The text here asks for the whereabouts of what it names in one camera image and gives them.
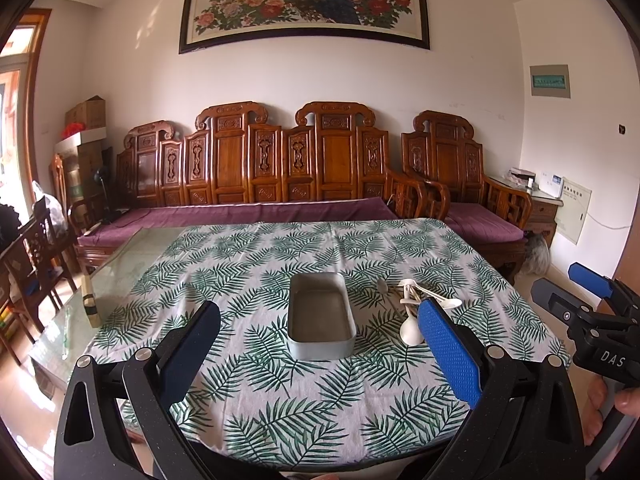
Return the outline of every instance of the peacock painting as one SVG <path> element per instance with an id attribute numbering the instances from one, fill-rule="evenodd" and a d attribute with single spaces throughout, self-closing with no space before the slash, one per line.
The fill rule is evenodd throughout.
<path id="1" fill-rule="evenodd" d="M 429 46 L 425 0 L 186 0 L 185 6 L 180 52 L 293 34 Z"/>

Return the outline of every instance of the rectangular metal container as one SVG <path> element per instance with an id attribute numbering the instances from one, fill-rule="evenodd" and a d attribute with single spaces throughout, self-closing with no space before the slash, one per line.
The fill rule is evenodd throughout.
<path id="1" fill-rule="evenodd" d="M 300 361 L 342 359 L 356 338 L 347 287 L 337 272 L 294 274 L 289 283 L 287 343 Z"/>

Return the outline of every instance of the carved wooden sofa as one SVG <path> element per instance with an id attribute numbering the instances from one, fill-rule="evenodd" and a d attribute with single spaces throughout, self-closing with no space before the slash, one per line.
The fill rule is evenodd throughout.
<path id="1" fill-rule="evenodd" d="M 424 111 L 414 118 L 414 131 L 402 134 L 402 168 L 411 178 L 423 177 L 434 217 L 513 283 L 524 262 L 522 229 L 531 197 L 487 178 L 482 144 L 473 139 L 474 128 L 465 118 Z"/>
<path id="2" fill-rule="evenodd" d="M 158 222 L 178 227 L 428 213 L 421 179 L 388 167 L 388 132 L 374 126 L 372 110 L 358 103 L 313 102 L 295 120 L 295 127 L 283 129 L 268 123 L 264 106 L 243 102 L 207 108 L 196 118 L 196 132 L 183 139 L 167 121 L 132 129 L 117 156 L 116 187 L 135 209 L 89 238 L 81 234 L 100 219 L 102 197 L 74 204 L 69 216 L 78 232 L 79 259 L 97 266 L 122 237 L 126 241 Z M 369 200 L 329 202 L 356 199 Z M 264 205 L 237 205 L 256 203 Z M 135 215 L 139 219 L 131 223 Z"/>

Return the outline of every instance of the hand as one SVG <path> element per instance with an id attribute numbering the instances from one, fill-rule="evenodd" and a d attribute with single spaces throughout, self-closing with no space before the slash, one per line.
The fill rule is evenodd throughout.
<path id="1" fill-rule="evenodd" d="M 598 411 L 607 398 L 607 385 L 596 377 L 587 391 L 588 400 L 582 414 L 584 445 L 590 446 L 602 430 L 602 415 Z M 616 394 L 616 409 L 624 415 L 640 418 L 640 388 L 622 390 Z"/>

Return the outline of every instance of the side table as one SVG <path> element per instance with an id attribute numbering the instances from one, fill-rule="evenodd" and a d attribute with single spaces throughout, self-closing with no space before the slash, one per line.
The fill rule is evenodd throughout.
<path id="1" fill-rule="evenodd" d="M 531 209 L 529 220 L 524 226 L 524 232 L 525 234 L 542 234 L 546 244 L 551 247 L 551 241 L 556 234 L 556 212 L 559 207 L 563 206 L 562 200 L 553 198 L 551 195 L 539 189 L 532 190 L 517 186 L 511 180 L 507 180 L 501 176 L 491 176 L 490 178 L 513 189 L 524 189 L 531 195 L 533 208 Z"/>

